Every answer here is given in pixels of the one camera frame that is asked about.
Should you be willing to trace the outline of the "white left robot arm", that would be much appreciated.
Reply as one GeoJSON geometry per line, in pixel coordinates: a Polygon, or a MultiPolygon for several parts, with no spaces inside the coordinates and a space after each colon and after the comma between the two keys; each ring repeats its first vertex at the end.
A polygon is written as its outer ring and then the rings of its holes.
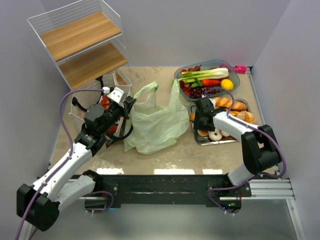
{"type": "Polygon", "coordinates": [[[108,130],[120,118],[127,119],[136,99],[127,96],[109,96],[108,109],[96,103],[87,109],[80,133],[71,141],[67,153],[58,163],[33,184],[22,184],[16,192],[16,214],[44,232],[53,226],[63,207],[77,198],[90,194],[102,181],[99,174],[88,170],[73,189],[67,181],[87,161],[92,159],[106,143],[108,130]]]}

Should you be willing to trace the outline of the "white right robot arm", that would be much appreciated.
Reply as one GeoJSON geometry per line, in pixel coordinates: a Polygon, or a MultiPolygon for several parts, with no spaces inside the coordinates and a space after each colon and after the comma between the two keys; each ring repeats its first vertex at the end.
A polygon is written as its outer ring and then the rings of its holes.
{"type": "Polygon", "coordinates": [[[239,186],[281,162],[283,154],[273,129],[258,126],[232,116],[223,108],[215,108],[214,101],[204,97],[195,101],[194,130],[224,131],[241,143],[243,164],[226,177],[231,186],[239,186]]]}

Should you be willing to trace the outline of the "purple grape bunch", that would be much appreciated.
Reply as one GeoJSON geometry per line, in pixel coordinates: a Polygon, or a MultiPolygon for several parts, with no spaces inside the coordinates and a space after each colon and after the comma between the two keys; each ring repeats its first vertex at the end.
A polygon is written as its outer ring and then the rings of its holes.
{"type": "Polygon", "coordinates": [[[213,87],[204,87],[204,86],[197,86],[192,87],[189,92],[189,97],[192,99],[198,99],[202,96],[208,96],[208,95],[216,95],[220,93],[221,90],[213,87]]]}

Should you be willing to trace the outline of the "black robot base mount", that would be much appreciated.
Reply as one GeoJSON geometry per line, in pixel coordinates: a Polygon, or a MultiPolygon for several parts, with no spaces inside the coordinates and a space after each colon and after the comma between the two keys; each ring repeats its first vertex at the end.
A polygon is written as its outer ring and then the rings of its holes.
{"type": "Polygon", "coordinates": [[[218,175],[97,175],[94,194],[85,196],[87,210],[120,208],[125,204],[204,205],[235,213],[242,199],[251,197],[249,183],[232,187],[225,174],[218,175]]]}

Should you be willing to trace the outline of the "beige canvas tote bag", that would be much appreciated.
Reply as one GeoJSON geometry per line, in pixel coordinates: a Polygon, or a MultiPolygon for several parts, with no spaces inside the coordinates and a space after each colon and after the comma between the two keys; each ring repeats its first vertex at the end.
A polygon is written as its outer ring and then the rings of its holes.
{"type": "MultiPolygon", "coordinates": [[[[107,73],[87,83],[84,89],[101,89],[103,87],[118,87],[124,91],[125,96],[131,94],[131,84],[126,83],[118,73],[107,73]]],[[[82,125],[85,123],[84,118],[87,114],[88,107],[103,101],[103,97],[96,91],[76,92],[71,97],[69,116],[73,121],[77,132],[81,131],[82,125]]],[[[115,126],[109,129],[109,134],[116,137],[122,137],[125,132],[126,121],[123,117],[116,122],[115,126]]]]}

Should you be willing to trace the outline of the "green avocado print bag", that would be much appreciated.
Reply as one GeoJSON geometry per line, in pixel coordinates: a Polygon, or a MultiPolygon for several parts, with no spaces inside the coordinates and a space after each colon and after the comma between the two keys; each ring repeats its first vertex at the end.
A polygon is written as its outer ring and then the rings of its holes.
{"type": "Polygon", "coordinates": [[[125,131],[133,127],[132,132],[123,141],[124,151],[133,148],[140,154],[151,155],[177,143],[177,139],[189,128],[190,119],[187,108],[180,101],[180,83],[172,81],[169,103],[166,106],[157,104],[156,81],[142,87],[133,98],[138,100],[147,94],[144,102],[135,102],[125,131]]]}

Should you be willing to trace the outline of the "red snack bag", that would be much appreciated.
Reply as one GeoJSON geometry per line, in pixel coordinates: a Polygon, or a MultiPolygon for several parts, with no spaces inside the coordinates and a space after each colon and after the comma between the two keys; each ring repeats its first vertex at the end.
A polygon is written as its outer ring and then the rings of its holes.
{"type": "Polygon", "coordinates": [[[114,135],[118,129],[119,119],[114,116],[118,104],[107,96],[103,96],[99,104],[104,109],[103,123],[100,129],[103,130],[105,134],[114,135]]]}

